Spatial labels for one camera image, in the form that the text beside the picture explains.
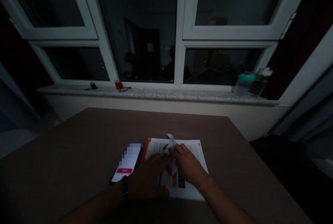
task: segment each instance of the water bottle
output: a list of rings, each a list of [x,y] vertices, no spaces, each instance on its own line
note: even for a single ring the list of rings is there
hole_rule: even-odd
[[[252,71],[246,71],[238,76],[234,94],[243,96],[251,87],[252,83],[256,80],[256,75]]]
[[[264,69],[259,69],[256,75],[256,81],[253,82],[249,90],[249,93],[253,96],[260,96],[268,80],[270,79],[272,73],[273,70],[271,70],[269,67],[266,67]]]

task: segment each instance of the brown table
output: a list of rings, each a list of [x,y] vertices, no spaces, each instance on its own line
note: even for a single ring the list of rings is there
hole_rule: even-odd
[[[259,223],[310,223],[229,118],[97,108],[0,160],[6,206],[25,221],[54,221],[108,187],[127,143],[167,133],[200,139],[209,173]],[[148,223],[217,223],[206,202],[170,198],[122,208],[111,218],[138,217]]]

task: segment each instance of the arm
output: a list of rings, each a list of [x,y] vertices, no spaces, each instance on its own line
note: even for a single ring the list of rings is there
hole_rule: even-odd
[[[179,173],[206,199],[222,223],[256,223],[243,209],[231,200],[202,168],[200,162],[184,145],[176,145],[169,152],[176,158]]]
[[[128,178],[128,200],[147,200],[168,196],[166,188],[154,188],[154,181],[172,161],[166,154],[154,154],[138,167]],[[117,182],[100,195],[79,206],[58,223],[97,223],[117,207],[123,205],[122,181]]]

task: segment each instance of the bracelet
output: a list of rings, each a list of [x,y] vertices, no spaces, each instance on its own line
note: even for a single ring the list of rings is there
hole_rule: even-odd
[[[128,203],[128,185],[127,185],[127,176],[122,178],[122,194],[124,195],[124,203]]]

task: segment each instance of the hand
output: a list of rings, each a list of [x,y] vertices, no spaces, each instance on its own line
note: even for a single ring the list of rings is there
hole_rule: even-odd
[[[170,154],[177,160],[177,168],[186,181],[199,188],[209,177],[208,173],[201,166],[198,159],[184,144],[176,144]]]
[[[169,196],[166,188],[155,188],[154,182],[163,169],[171,163],[172,157],[166,154],[153,154],[128,177],[128,199],[148,200]]]

